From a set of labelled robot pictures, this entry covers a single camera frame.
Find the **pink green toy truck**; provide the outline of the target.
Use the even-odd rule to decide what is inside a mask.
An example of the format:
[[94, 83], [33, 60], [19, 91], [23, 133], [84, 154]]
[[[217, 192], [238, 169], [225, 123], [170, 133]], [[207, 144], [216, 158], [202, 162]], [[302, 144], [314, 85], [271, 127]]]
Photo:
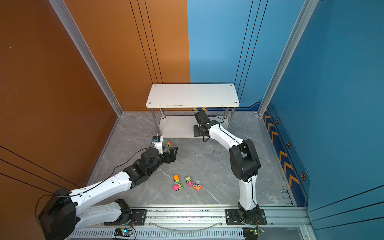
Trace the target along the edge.
[[174, 185], [174, 190], [175, 190], [175, 191], [179, 191], [179, 190], [181, 190], [181, 189], [183, 189], [183, 185], [182, 185], [182, 184], [175, 184], [175, 185]]

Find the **left aluminium corner post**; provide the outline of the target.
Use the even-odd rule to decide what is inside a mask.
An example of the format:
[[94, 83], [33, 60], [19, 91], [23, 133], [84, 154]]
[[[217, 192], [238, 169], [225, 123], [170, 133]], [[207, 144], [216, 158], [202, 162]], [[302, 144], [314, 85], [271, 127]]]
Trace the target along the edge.
[[95, 80], [99, 84], [101, 90], [109, 101], [111, 107], [118, 117], [123, 114], [123, 109], [120, 106], [115, 94], [112, 91], [105, 75], [103, 74], [97, 60], [95, 59], [91, 49], [89, 48], [85, 38], [83, 37], [79, 27], [72, 17], [66, 3], [63, 0], [49, 0], [55, 13], [59, 17], [71, 40], [75, 44], [83, 60], [93, 74]]

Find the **right aluminium corner post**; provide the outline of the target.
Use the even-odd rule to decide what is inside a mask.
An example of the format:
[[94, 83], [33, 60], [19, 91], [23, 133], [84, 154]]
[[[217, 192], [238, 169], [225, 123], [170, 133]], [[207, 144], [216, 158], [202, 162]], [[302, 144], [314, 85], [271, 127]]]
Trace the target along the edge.
[[306, 0], [302, 6], [302, 9], [298, 15], [295, 25], [291, 31], [290, 37], [286, 43], [281, 58], [277, 64], [275, 72], [271, 78], [271, 81], [267, 87], [263, 100], [258, 110], [259, 117], [262, 117], [272, 100], [272, 97], [286, 71], [286, 68], [297, 48], [298, 43], [312, 17], [312, 14], [318, 4], [319, 0]]

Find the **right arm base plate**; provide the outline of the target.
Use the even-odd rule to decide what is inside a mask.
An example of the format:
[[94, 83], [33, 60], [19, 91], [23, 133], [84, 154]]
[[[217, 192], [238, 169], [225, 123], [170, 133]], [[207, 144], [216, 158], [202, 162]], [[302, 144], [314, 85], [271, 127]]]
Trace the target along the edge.
[[267, 217], [265, 211], [260, 208], [255, 208], [251, 211], [243, 209], [226, 209], [226, 223], [229, 226], [234, 225], [259, 225], [266, 226]]

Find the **green pink toy car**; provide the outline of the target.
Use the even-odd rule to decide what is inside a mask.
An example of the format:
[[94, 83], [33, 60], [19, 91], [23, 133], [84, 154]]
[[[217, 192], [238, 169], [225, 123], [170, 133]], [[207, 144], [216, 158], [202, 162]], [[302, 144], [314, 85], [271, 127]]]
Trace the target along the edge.
[[188, 187], [193, 187], [194, 186], [194, 183], [193, 183], [192, 179], [189, 176], [186, 177], [186, 183], [187, 183]]

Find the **left circuit board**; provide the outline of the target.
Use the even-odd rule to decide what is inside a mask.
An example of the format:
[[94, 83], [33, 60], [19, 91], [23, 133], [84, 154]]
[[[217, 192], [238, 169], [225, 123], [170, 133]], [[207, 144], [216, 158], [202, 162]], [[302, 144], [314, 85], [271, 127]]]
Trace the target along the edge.
[[123, 228], [123, 229], [115, 229], [114, 238], [115, 239], [126, 239], [134, 236], [134, 230]]

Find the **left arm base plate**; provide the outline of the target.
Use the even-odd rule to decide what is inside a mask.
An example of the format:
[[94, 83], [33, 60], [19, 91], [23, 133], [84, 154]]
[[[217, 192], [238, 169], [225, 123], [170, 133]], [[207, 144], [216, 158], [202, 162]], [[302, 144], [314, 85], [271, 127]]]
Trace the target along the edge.
[[121, 213], [121, 215], [114, 222], [104, 222], [105, 226], [143, 226], [147, 216], [146, 209], [128, 210]]

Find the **orange round toy car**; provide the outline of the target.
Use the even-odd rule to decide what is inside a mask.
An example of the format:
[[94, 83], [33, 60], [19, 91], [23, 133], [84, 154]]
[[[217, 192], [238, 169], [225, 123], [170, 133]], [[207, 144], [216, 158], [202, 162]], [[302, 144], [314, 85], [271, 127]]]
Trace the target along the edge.
[[196, 182], [196, 183], [194, 183], [193, 188], [196, 191], [200, 191], [202, 186], [201, 186], [200, 182]]

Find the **circuit board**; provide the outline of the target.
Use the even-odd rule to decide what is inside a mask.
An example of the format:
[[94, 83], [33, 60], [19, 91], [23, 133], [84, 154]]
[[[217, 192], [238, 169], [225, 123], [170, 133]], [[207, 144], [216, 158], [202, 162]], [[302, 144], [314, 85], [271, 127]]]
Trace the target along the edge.
[[134, 236], [134, 230], [123, 228], [123, 229], [115, 229], [114, 238], [115, 239], [126, 239]]
[[265, 232], [260, 226], [256, 226], [255, 228], [242, 228], [242, 230], [245, 240], [257, 240], [260, 234]]

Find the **aluminium front rail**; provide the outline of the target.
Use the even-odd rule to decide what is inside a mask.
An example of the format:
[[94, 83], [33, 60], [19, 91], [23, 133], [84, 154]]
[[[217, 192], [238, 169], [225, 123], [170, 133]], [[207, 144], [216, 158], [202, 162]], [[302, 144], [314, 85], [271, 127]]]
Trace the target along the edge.
[[[242, 228], [259, 225], [226, 223], [225, 210], [234, 207], [148, 207], [143, 226], [98, 224], [74, 231], [70, 240], [245, 240]], [[267, 225], [258, 240], [315, 240], [316, 234], [303, 208], [262, 207]], [[115, 239], [115, 229], [133, 229], [134, 236]]]

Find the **aluminium corner post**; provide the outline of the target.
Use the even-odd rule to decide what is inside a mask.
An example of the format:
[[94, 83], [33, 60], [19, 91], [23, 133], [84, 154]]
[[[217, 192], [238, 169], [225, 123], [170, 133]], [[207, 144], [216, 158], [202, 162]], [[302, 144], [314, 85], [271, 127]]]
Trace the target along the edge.
[[302, 9], [298, 15], [295, 25], [291, 31], [290, 37], [286, 43], [281, 58], [277, 64], [275, 72], [271, 78], [271, 81], [267, 87], [263, 100], [258, 110], [259, 117], [262, 117], [272, 100], [272, 97], [286, 71], [286, 68], [297, 48], [298, 43], [312, 17], [312, 14], [318, 4], [319, 0], [306, 0], [302, 6]]
[[89, 48], [85, 38], [83, 37], [79, 27], [72, 17], [66, 3], [63, 0], [49, 0], [55, 13], [59, 17], [71, 40], [75, 44], [83, 60], [93, 74], [95, 80], [99, 84], [101, 90], [109, 101], [111, 107], [118, 117], [123, 114], [123, 109], [120, 106], [115, 94], [112, 91], [105, 75], [103, 74], [97, 60], [95, 59], [91, 49]]

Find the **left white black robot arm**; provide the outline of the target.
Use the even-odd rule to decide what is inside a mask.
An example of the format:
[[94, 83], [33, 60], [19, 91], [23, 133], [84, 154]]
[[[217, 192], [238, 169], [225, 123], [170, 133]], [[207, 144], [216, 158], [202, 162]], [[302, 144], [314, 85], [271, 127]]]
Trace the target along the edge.
[[57, 190], [38, 215], [45, 238], [63, 240], [68, 237], [80, 224], [81, 212], [144, 183], [162, 164], [175, 162], [177, 151], [177, 147], [172, 147], [160, 154], [156, 148], [147, 148], [133, 165], [104, 181], [73, 191]]

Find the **orange green toy car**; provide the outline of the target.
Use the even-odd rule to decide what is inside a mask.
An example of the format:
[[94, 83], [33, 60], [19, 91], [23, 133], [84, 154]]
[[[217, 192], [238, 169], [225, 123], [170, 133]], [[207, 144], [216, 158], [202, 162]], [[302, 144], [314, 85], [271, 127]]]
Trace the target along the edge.
[[178, 175], [174, 175], [174, 182], [175, 182], [175, 185], [178, 185], [181, 183]]

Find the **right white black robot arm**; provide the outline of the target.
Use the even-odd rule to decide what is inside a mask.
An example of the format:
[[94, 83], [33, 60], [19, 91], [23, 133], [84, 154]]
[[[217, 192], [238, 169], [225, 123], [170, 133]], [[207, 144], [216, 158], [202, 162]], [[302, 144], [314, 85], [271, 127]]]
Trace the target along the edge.
[[195, 118], [194, 136], [213, 139], [229, 151], [231, 170], [240, 184], [239, 215], [244, 222], [251, 221], [261, 211], [256, 197], [261, 162], [253, 141], [236, 137], [204, 111], [196, 112]]

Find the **right circuit board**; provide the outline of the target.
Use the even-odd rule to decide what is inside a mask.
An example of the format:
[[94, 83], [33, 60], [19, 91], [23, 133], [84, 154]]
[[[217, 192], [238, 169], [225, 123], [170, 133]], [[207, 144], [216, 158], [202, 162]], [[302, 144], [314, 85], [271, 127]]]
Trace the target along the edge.
[[242, 230], [245, 240], [257, 240], [260, 234], [265, 232], [260, 226], [256, 226], [255, 228], [242, 228]]

